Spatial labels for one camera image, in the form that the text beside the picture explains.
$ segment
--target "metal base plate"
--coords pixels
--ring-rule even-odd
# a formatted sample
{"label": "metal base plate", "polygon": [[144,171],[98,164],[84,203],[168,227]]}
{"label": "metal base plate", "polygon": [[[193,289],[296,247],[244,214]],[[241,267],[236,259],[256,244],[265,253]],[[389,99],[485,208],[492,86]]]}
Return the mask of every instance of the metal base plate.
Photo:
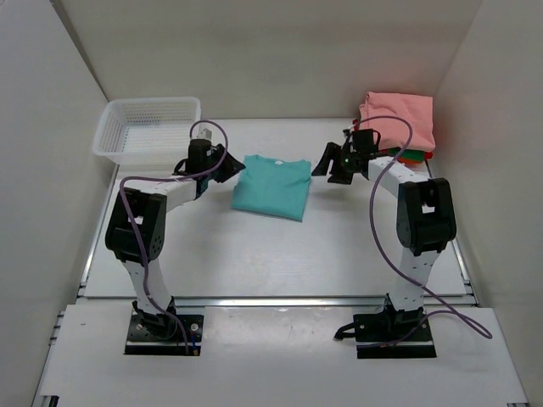
{"label": "metal base plate", "polygon": [[364,345],[386,343],[406,335],[413,326],[402,332],[389,333],[383,325],[381,314],[356,314],[355,339],[358,359],[427,359],[435,358],[434,340],[428,321],[424,322],[408,338],[394,346],[365,348]]}
{"label": "metal base plate", "polygon": [[454,318],[436,317],[430,322],[439,358],[358,360],[354,340],[337,343],[331,336],[353,314],[370,311],[209,307],[198,312],[205,315],[201,356],[169,358],[123,354],[130,302],[69,305],[39,394],[77,407],[170,406],[180,400],[205,407],[526,402],[492,309],[462,308],[490,329],[491,341]]}
{"label": "metal base plate", "polygon": [[[145,327],[137,329],[139,317],[132,314],[128,334],[126,335],[125,354],[151,354],[169,356],[199,356],[202,351],[202,332],[204,328],[203,315],[178,315],[188,338],[188,354],[183,342],[183,336],[177,330],[168,339],[160,339],[151,334]],[[198,324],[198,330],[191,331],[191,325]]]}

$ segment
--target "pink towel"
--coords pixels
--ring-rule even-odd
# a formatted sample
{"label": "pink towel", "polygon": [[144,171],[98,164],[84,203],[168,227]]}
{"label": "pink towel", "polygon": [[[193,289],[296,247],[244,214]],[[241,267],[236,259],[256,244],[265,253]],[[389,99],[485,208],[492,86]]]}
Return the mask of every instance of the pink towel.
{"label": "pink towel", "polygon": [[[360,105],[362,119],[379,115],[398,116],[413,126],[410,150],[433,151],[432,98],[429,96],[402,95],[400,93],[368,92],[366,102]],[[379,149],[403,147],[409,137],[405,124],[398,120],[376,119],[361,125],[381,133]]]}

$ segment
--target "white table surface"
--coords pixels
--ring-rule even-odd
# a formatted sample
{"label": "white table surface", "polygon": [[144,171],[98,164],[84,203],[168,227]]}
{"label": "white table surface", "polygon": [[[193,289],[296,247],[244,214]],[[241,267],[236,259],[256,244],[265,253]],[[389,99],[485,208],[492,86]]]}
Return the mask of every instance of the white table surface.
{"label": "white table surface", "polygon": [[438,357],[358,360],[352,340],[334,342],[349,308],[206,308],[198,358],[124,355],[127,300],[69,306],[41,395],[58,407],[497,407],[526,398],[492,309],[431,321]]}
{"label": "white table surface", "polygon": [[[260,154],[284,160],[307,159],[315,167],[327,142],[343,142],[347,119],[218,120],[230,139],[231,154]],[[214,142],[221,134],[214,131]],[[425,165],[417,171],[426,173]],[[104,244],[122,168],[109,201],[85,295],[134,297],[128,273]],[[142,172],[140,175],[167,175]],[[184,297],[382,296],[396,274],[384,263],[372,240],[368,202],[372,183],[355,176],[351,186],[312,178],[303,222],[230,209],[237,177],[211,184],[198,201],[167,215],[160,263],[167,287]],[[400,263],[395,232],[396,200],[381,189],[376,222],[383,246]],[[449,244],[435,263],[428,284],[441,294],[465,294],[456,254]]]}

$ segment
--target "teal shirt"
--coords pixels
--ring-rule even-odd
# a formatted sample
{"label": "teal shirt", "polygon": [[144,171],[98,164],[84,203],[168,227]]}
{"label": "teal shirt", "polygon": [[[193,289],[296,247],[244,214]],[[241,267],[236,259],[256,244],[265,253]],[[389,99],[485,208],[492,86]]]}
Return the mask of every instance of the teal shirt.
{"label": "teal shirt", "polygon": [[234,187],[233,209],[302,221],[311,180],[309,161],[248,155],[244,164]]}

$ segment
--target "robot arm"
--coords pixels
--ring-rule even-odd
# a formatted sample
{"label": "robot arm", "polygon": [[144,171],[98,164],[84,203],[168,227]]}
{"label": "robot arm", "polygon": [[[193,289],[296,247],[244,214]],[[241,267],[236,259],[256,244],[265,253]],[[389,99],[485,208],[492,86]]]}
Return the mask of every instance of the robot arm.
{"label": "robot arm", "polygon": [[[374,130],[344,131],[345,143],[330,142],[313,176],[325,176],[332,163],[328,182],[349,185],[356,173],[376,181],[393,159],[379,152]],[[396,231],[403,246],[398,279],[386,294],[381,321],[376,330],[386,330],[386,338],[401,337],[423,318],[423,289],[432,267],[456,235],[451,189],[445,179],[429,179],[395,162],[379,184],[398,199]]]}
{"label": "robot arm", "polygon": [[[224,147],[212,146],[210,132],[204,131],[204,138],[194,138],[188,147],[188,157],[181,161],[170,179],[178,180],[181,176],[192,176],[214,168],[222,155]],[[219,168],[206,176],[183,181],[133,181],[132,187],[125,188],[126,198],[138,223],[143,246],[148,257],[148,295],[144,290],[144,267],[140,249],[130,220],[117,195],[113,212],[106,231],[106,247],[113,251],[122,262],[137,295],[132,303],[139,316],[139,323],[157,337],[170,335],[175,325],[171,318],[160,309],[175,315],[173,297],[164,284],[159,256],[164,247],[166,214],[186,202],[199,198],[207,189],[209,181],[224,182],[235,176],[245,166],[227,153]]]}

